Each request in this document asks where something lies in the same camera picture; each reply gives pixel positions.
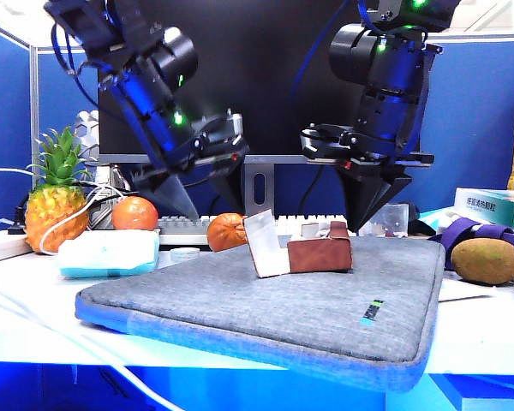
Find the kiwi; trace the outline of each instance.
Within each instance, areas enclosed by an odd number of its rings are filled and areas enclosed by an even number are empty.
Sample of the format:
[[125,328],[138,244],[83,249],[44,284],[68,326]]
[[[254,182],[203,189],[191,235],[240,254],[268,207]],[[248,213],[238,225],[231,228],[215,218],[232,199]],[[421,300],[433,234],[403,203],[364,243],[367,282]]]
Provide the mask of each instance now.
[[493,238],[473,238],[458,243],[451,263],[465,280],[501,284],[514,279],[514,246]]

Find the product box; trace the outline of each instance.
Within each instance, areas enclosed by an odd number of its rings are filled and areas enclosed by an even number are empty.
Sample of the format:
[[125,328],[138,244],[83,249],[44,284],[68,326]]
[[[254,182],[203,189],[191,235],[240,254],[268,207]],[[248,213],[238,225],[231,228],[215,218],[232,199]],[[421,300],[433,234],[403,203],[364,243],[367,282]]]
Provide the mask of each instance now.
[[514,190],[457,188],[455,211],[514,228]]
[[155,231],[84,231],[59,246],[57,264],[68,278],[133,276],[156,269],[159,246]]
[[345,222],[332,221],[325,237],[292,240],[287,248],[280,247],[270,210],[244,218],[243,226],[260,278],[295,272],[346,272],[352,268],[352,252]]

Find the pineapple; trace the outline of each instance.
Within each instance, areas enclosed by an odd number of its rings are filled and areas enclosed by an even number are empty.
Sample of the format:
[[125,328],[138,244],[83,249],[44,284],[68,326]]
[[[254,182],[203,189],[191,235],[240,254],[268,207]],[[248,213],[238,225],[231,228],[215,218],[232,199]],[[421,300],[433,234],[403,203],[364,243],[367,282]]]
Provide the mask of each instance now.
[[29,194],[25,213],[27,243],[36,253],[56,253],[65,240],[80,235],[89,221],[86,211],[60,225],[46,237],[44,250],[40,249],[40,241],[52,225],[79,211],[87,203],[81,188],[73,186],[77,175],[87,173],[75,170],[83,161],[79,158],[81,146],[73,147],[74,136],[70,133],[70,127],[66,127],[61,134],[56,130],[51,130],[51,133],[54,138],[43,134],[46,142],[39,141],[43,150],[40,153],[42,164],[31,164],[44,171],[45,179]]

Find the gray laptop sleeve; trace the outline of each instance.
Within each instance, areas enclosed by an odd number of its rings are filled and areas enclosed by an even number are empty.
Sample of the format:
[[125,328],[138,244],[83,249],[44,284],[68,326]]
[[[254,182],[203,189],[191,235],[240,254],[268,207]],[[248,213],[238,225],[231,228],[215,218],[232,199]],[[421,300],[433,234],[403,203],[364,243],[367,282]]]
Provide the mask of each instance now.
[[364,389],[409,390],[432,342],[444,248],[417,239],[351,242],[350,272],[259,279],[240,246],[84,289],[76,316]]

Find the purple strap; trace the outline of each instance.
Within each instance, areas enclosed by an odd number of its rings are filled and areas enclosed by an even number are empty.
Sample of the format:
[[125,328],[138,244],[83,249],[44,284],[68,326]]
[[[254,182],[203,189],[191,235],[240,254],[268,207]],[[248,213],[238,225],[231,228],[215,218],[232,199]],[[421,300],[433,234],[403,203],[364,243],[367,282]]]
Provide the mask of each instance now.
[[514,230],[505,225],[484,224],[476,231],[475,236],[497,238],[514,246]]
[[445,248],[445,269],[453,270],[451,266],[451,252],[453,248],[461,241],[468,240],[473,237],[472,227],[477,225],[474,220],[461,217],[455,220],[447,227],[442,234],[430,237],[429,240],[439,242]]
[[476,225],[480,225],[480,223],[461,217],[455,220],[442,234],[430,237],[429,240],[439,242],[445,247],[445,268],[447,270],[453,270],[451,252],[461,241],[475,237],[485,237],[507,241],[514,246],[514,230],[510,227],[499,224],[484,224],[474,232],[472,228]]

